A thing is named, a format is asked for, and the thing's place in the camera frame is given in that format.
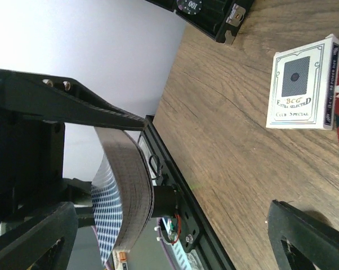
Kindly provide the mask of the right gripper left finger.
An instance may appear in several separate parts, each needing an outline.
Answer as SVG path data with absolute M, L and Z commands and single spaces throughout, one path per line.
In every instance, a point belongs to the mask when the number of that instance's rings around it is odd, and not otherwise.
M 0 269 L 67 269 L 78 230 L 74 204 L 40 208 L 0 236 Z

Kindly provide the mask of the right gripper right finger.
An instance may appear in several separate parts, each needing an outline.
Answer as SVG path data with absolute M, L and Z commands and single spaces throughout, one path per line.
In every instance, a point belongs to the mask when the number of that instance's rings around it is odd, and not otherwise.
M 339 269 L 339 231 L 284 201 L 270 204 L 268 236 L 279 269 Z

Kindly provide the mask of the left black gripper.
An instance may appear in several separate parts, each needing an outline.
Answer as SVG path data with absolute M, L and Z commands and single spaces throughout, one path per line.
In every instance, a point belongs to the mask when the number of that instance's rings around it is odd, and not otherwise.
M 75 79 L 0 70 L 0 221 L 62 177 L 64 122 L 124 131 L 147 126 Z

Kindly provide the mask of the blue backed card deck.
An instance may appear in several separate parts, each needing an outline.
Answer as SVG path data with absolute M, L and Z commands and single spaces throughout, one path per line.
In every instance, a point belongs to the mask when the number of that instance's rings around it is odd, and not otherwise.
M 92 210 L 102 264 L 113 250 L 130 251 L 154 208 L 145 155 L 125 131 L 96 128 L 104 156 L 91 185 Z

